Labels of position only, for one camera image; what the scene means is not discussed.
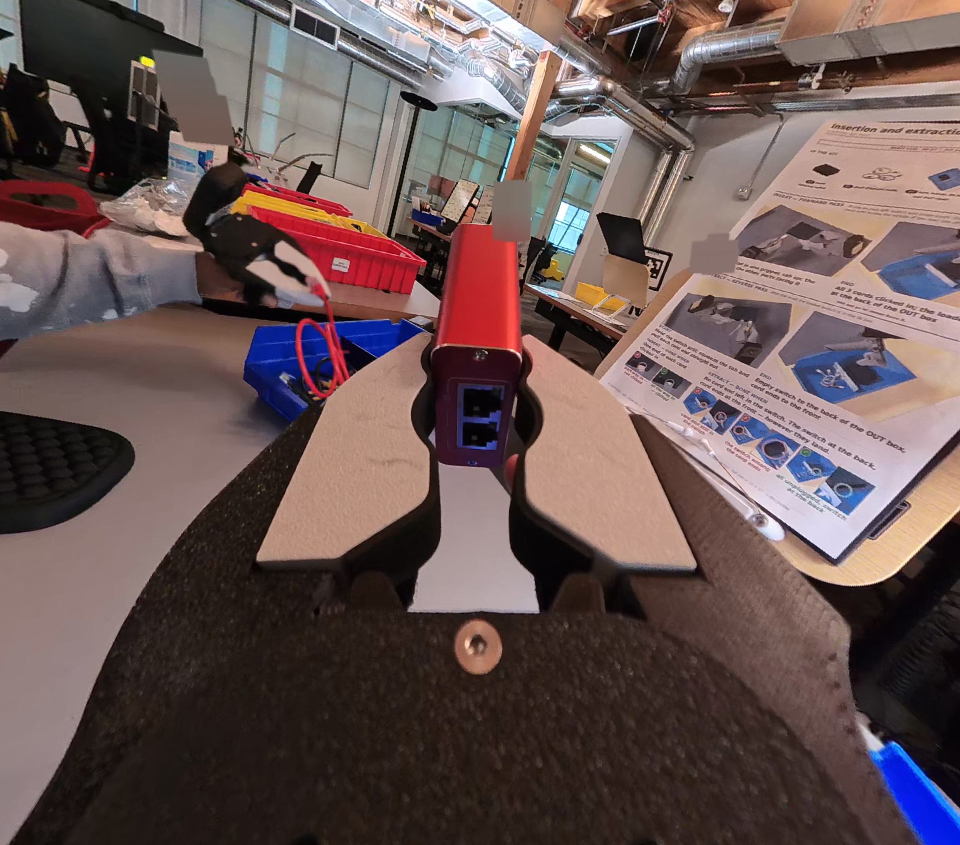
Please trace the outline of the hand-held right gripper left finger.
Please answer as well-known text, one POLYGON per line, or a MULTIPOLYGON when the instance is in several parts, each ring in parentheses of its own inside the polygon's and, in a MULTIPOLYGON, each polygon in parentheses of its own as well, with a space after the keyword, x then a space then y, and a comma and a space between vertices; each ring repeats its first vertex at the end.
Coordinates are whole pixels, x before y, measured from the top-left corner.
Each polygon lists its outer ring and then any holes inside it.
POLYGON ((413 415, 430 339, 416 333, 330 395, 256 553, 261 569, 354 571, 428 501, 430 444, 413 415))

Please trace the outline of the blue plastic storage bin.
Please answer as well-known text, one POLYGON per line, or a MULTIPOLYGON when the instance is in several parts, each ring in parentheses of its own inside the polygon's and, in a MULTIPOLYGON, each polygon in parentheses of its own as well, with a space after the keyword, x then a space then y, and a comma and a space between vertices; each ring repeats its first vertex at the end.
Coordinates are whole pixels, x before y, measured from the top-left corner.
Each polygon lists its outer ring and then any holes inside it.
POLYGON ((959 844, 959 810, 897 743, 870 751, 888 791, 921 844, 959 844))
MULTIPOLYGON (((349 376, 424 331, 408 321, 338 322, 335 326, 349 376)), ((332 390, 333 360, 320 326, 294 323, 259 326, 251 339, 243 379, 258 399, 286 422, 332 390)))

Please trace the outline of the red metal ethernet switch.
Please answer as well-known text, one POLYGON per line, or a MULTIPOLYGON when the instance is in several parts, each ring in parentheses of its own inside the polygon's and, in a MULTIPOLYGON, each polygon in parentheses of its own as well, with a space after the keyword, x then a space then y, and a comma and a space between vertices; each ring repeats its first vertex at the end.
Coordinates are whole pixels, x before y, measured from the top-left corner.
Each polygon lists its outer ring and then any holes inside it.
POLYGON ((500 467, 523 368, 517 244, 458 227, 429 355, 438 461, 500 467))

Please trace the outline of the yellow storage bin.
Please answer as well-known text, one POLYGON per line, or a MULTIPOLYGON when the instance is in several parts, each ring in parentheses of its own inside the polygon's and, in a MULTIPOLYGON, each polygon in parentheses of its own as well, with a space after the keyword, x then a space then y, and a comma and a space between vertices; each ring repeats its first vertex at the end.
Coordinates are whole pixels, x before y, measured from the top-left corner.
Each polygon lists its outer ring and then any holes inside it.
POLYGON ((230 212, 239 215, 250 215, 266 221, 266 215, 286 215, 301 221, 312 222, 314 225, 329 225, 342 229, 352 230, 358 234, 369 235, 385 239, 386 235, 375 226, 363 222, 354 216, 342 217, 330 214, 318 208, 303 206, 297 203, 268 197, 259 193, 243 194, 230 206, 230 212))

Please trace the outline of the person's left hand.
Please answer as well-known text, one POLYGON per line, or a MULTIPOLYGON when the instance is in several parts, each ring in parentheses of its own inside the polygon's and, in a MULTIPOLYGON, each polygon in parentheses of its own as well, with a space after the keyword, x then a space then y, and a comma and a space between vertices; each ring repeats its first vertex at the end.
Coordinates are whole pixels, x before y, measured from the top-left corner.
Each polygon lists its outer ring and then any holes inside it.
POLYGON ((215 260, 199 251, 195 254, 196 287, 200 299, 211 301, 244 302, 244 285, 235 280, 215 260))

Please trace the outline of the black floor lamp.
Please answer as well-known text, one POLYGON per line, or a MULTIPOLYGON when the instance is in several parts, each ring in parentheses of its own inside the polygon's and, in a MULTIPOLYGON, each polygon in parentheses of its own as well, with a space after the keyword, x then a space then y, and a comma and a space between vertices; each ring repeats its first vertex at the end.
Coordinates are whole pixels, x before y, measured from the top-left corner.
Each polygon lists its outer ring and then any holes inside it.
POLYGON ((410 90, 402 90, 400 93, 400 98, 412 109, 411 121, 409 125, 409 130, 407 132, 407 137, 403 149, 403 154, 401 157, 400 167, 397 172, 397 182, 395 185, 395 190, 393 193, 393 198, 390 208, 390 216, 386 229, 386 236, 389 239, 392 239, 394 236, 395 227, 397 226, 398 214, 400 210, 400 204, 402 200, 403 192, 403 180, 406 176, 407 169, 410 163, 412 156, 412 150, 415 138, 417 136, 417 129, 419 126, 419 121, 423 112, 433 114, 438 111, 438 106, 432 100, 427 98, 424 95, 416 94, 410 90))

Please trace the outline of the instruction sheet on board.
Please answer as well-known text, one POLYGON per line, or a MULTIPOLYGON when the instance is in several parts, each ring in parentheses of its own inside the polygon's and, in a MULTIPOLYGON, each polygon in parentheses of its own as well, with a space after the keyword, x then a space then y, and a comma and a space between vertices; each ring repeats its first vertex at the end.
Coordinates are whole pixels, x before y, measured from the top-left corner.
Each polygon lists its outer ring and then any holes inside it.
MULTIPOLYGON (((594 377, 613 390, 613 379, 606 374, 620 364, 630 348, 638 341, 643 330, 686 288, 690 280, 689 270, 672 275, 655 293, 639 318, 628 328, 612 351, 594 371, 594 377)), ((750 503, 726 481, 717 476, 717 463, 706 467, 685 452, 678 451, 681 439, 673 432, 666 437, 674 442, 674 452, 681 456, 690 471, 696 471, 719 495, 739 511, 745 513, 750 503)), ((887 515, 873 537, 863 541, 839 564, 830 563, 818 555, 796 536, 784 533, 785 537, 774 540, 774 548, 798 571, 819 581, 844 586, 864 587, 880 584, 901 572, 908 562, 958 515, 959 508, 959 446, 958 442, 942 457, 942 460, 925 474, 902 499, 909 507, 887 515)))

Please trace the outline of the red storage crate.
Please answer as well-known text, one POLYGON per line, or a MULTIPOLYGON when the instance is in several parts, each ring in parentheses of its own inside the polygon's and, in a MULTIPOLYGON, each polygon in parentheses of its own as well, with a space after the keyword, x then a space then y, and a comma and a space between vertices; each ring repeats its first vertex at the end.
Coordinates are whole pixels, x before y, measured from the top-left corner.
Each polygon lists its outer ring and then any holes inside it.
POLYGON ((275 199, 292 202, 304 207, 314 208, 330 215, 353 217, 353 213, 344 205, 342 205, 342 203, 318 198, 305 192, 292 190, 283 186, 271 184, 269 182, 254 182, 249 180, 246 182, 244 187, 244 194, 247 193, 259 193, 275 199))
POLYGON ((354 219, 255 204, 246 212, 294 239, 331 284, 409 295, 426 268, 413 251, 354 219))

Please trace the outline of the red handled tote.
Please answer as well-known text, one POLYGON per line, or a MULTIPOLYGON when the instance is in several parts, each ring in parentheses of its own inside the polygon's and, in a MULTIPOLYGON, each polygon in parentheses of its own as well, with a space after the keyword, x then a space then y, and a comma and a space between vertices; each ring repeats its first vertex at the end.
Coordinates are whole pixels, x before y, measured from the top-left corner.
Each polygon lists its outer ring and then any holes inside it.
POLYGON ((2 180, 1 221, 38 231, 69 231, 83 238, 112 224, 90 191, 67 181, 34 179, 2 180))

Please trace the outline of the wooden support post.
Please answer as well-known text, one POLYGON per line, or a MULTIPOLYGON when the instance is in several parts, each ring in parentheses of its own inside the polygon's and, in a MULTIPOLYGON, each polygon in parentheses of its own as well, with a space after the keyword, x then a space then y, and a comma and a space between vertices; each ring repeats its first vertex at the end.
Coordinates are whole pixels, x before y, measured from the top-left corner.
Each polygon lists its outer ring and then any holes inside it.
POLYGON ((544 51, 538 57, 527 102, 507 161, 503 177, 505 182, 524 181, 527 178, 562 64, 563 59, 554 51, 544 51))

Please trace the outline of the clear plastic wrap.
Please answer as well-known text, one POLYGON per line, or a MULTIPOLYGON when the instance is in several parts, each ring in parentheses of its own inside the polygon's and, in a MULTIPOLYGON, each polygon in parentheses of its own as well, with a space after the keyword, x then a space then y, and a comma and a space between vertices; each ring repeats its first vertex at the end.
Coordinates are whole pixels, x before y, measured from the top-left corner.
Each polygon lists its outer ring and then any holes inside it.
POLYGON ((187 239, 184 215, 191 187, 178 179, 143 179, 120 196, 98 203, 99 214, 124 228, 171 239, 187 239))

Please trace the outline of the black monitor on stand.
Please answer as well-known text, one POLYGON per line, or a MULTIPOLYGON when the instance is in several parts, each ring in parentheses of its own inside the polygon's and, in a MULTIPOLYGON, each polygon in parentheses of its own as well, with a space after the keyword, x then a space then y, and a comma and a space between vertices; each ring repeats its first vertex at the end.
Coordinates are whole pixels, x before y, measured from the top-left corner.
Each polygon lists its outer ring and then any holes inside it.
POLYGON ((126 191, 165 171, 175 121, 154 71, 155 52, 202 57, 161 22, 112 0, 18 0, 26 71, 67 86, 93 141, 88 184, 126 191))

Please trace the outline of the printed instruction sheet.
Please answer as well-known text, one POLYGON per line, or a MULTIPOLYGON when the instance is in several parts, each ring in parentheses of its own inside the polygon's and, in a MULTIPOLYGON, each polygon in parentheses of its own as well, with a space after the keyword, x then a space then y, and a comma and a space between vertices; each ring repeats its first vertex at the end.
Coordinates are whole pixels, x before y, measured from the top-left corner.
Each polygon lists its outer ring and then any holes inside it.
POLYGON ((833 121, 602 383, 837 564, 958 443, 958 121, 833 121))

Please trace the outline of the tilted black wooden board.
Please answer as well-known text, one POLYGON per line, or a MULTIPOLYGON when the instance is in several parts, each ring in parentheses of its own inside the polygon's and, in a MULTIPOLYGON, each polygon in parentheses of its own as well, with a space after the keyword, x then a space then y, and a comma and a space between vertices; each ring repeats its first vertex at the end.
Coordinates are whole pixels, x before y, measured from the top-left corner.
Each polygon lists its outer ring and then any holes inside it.
POLYGON ((634 310, 647 303, 651 271, 645 251, 642 223, 637 218, 601 212, 596 221, 606 246, 601 285, 611 296, 634 310))

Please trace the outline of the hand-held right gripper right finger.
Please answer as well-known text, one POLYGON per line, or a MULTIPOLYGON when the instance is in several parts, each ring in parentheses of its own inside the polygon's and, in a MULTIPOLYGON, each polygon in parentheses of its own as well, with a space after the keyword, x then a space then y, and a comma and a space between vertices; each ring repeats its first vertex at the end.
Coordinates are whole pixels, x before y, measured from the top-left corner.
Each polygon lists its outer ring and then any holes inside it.
POLYGON ((594 574, 693 573, 694 554, 628 411, 539 339, 522 341, 534 433, 514 486, 520 508, 594 574))

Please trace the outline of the person's left forearm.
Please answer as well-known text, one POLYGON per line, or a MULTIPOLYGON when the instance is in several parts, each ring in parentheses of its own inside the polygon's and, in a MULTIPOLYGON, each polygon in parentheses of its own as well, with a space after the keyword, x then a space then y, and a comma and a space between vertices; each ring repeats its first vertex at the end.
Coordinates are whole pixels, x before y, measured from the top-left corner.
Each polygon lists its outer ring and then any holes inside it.
POLYGON ((1 339, 26 339, 198 304, 195 251, 157 248, 123 231, 1 225, 1 339))

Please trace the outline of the wipes container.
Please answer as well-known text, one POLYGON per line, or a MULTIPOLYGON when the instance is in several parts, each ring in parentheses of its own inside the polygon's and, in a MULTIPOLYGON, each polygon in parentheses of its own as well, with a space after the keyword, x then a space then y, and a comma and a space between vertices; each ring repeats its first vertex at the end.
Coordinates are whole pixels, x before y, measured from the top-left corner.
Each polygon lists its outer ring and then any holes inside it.
POLYGON ((209 142, 191 142, 178 131, 169 134, 166 177, 192 193, 212 167, 222 165, 227 146, 209 142))

